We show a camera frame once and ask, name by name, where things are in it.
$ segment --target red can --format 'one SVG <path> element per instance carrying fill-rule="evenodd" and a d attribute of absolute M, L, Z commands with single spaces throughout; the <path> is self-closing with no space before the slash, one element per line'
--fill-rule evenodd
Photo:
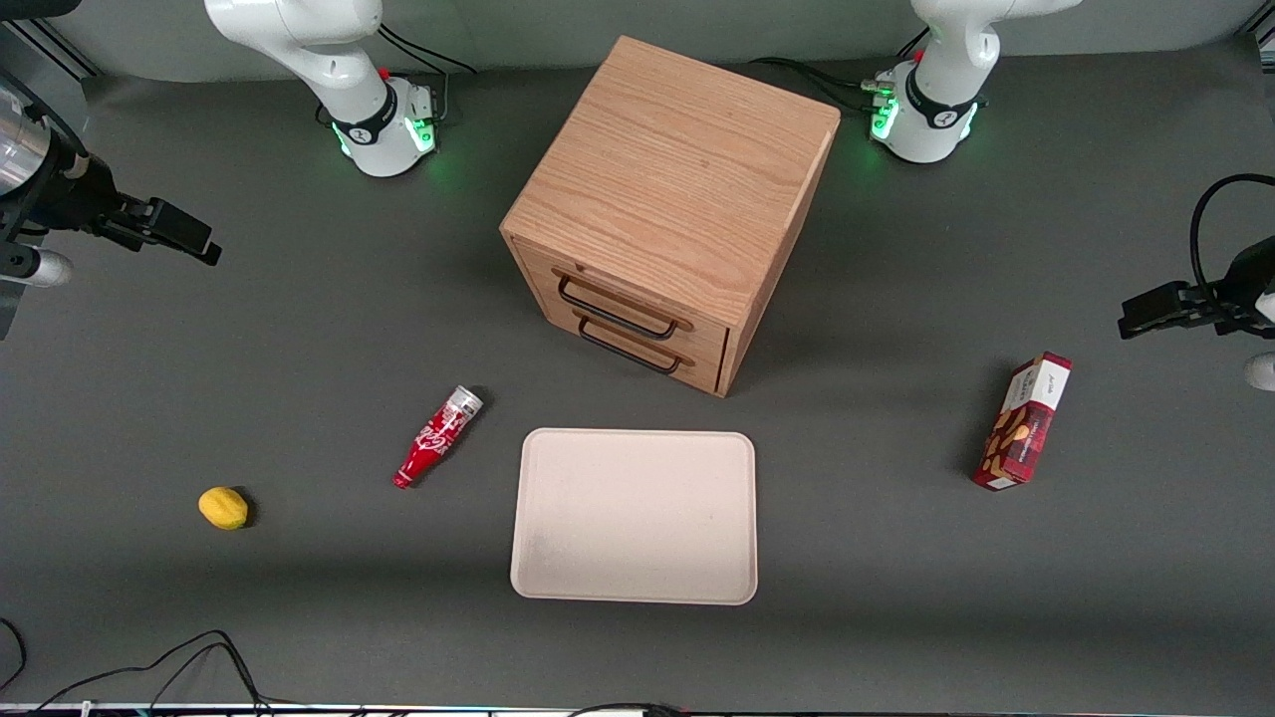
<path fill-rule="evenodd" d="M 437 463 L 456 441 L 456 436 L 460 435 L 465 425 L 478 415 L 479 408 L 482 408 L 482 399 L 465 387 L 458 385 L 451 392 L 451 398 L 442 404 L 442 408 L 439 408 L 439 412 L 430 418 L 430 422 L 412 441 L 412 450 L 408 452 L 403 467 L 394 476 L 394 485 L 405 489 L 426 468 Z"/>

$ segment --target drawer handle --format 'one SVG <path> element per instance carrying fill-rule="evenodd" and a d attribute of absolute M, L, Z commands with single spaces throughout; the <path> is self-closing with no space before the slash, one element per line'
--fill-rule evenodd
<path fill-rule="evenodd" d="M 625 351 L 623 348 L 620 348 L 618 346 L 615 346 L 612 343 L 602 341 L 601 338 L 598 338 L 595 336 L 592 336 L 589 332 L 584 330 L 584 328 L 588 324 L 589 324 L 589 318 L 588 316 L 580 316 L 580 328 L 579 328 L 580 338 L 583 338 L 584 341 L 588 341 L 589 343 L 601 346 L 601 347 L 606 348 L 607 351 L 609 351 L 612 353 L 616 353 L 618 356 L 623 356 L 625 358 L 629 358 L 630 361 L 632 361 L 635 364 L 641 364 L 643 366 L 646 366 L 648 369 L 650 369 L 652 371 L 655 371 L 657 374 L 664 374 L 667 376 L 668 374 L 672 374 L 673 371 L 677 370 L 678 366 L 682 365 L 682 357 L 681 356 L 673 356 L 673 364 L 672 365 L 669 365 L 669 366 L 660 366 L 659 364 L 648 361 L 648 360 L 643 358 L 641 356 L 630 353 L 630 352 Z"/>
<path fill-rule="evenodd" d="M 621 327 L 623 327 L 623 328 L 634 332 L 638 336 L 644 336 L 644 337 L 646 337 L 646 338 L 649 338 L 652 341 L 664 341 L 668 337 L 673 336 L 673 329 L 677 328 L 677 322 L 669 319 L 669 322 L 668 322 L 668 329 L 664 330 L 663 333 L 655 333 L 655 332 L 648 329 L 646 327 L 638 325 L 638 324 L 630 322 L 629 319 L 625 319 L 623 316 L 617 316 L 617 315 L 612 314 L 611 311 L 607 311 L 606 309 L 601 309 L 598 306 L 594 306 L 593 304 L 589 304 L 588 301 L 585 301 L 583 299 L 576 299 L 575 296 L 571 296 L 570 293 L 566 292 L 566 285 L 569 285 L 569 283 L 571 283 L 571 277 L 569 277 L 566 274 L 562 274 L 562 281 L 558 282 L 558 296 L 561 296 L 564 301 L 566 301 L 567 304 L 570 304 L 572 306 L 576 306 L 579 309 L 584 309 L 585 311 L 589 311 L 590 314 L 597 314 L 598 316 L 602 316 L 603 319 L 606 319 L 606 320 L 608 320 L 608 322 L 611 322 L 613 324 L 621 325 Z"/>

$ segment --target wooden cabinet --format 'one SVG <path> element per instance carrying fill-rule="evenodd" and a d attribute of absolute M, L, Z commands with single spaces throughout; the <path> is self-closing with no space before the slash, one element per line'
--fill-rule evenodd
<path fill-rule="evenodd" d="M 725 395 L 839 121 L 621 37 L 501 233 L 552 324 Z"/>

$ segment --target gray table surface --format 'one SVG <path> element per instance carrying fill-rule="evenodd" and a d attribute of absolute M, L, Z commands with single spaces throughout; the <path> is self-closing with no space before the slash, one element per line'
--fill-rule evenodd
<path fill-rule="evenodd" d="M 0 343 L 0 615 L 31 643 L 8 699 L 218 626 L 263 690 L 311 702 L 1275 713 L 1275 395 L 1241 378 L 1270 346 L 1116 330 L 1122 300 L 1188 276 L 1200 193 L 1275 170 L 1251 43 L 1006 60 L 940 166 L 848 119 L 727 399 L 550 327 L 496 232 L 589 77 L 458 78 L 441 151 L 391 180 L 347 163 L 298 82 L 91 88 L 121 189 L 226 255 L 48 240 L 79 274 Z M 1275 226 L 1266 188 L 1211 212 L 1215 273 Z M 968 476 L 1009 370 L 1044 350 L 1076 367 L 1037 480 L 986 492 Z M 458 383 L 488 408 L 397 490 Z M 756 598 L 514 593 L 539 426 L 751 436 Z M 213 485 L 247 486 L 256 527 L 210 528 Z M 219 658 L 171 697 L 242 699 Z"/>

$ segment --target yellow lemon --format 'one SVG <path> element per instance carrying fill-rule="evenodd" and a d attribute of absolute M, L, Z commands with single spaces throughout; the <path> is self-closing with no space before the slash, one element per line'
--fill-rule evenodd
<path fill-rule="evenodd" d="M 242 528 L 247 522 L 247 501 L 228 487 L 210 487 L 199 496 L 199 512 L 223 531 Z"/>

